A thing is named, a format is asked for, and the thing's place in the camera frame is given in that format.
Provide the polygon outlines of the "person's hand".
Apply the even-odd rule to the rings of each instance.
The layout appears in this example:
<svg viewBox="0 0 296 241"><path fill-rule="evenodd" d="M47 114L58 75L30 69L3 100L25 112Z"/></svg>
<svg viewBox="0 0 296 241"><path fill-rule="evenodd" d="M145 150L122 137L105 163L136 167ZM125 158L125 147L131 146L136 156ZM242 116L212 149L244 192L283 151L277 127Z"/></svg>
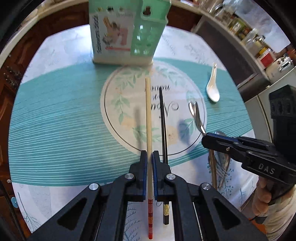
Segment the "person's hand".
<svg viewBox="0 0 296 241"><path fill-rule="evenodd" d="M271 193L266 187L267 179L259 177L252 201L252 211L255 216L269 216L272 214L273 210L270 210L268 205L271 201Z"/></svg>

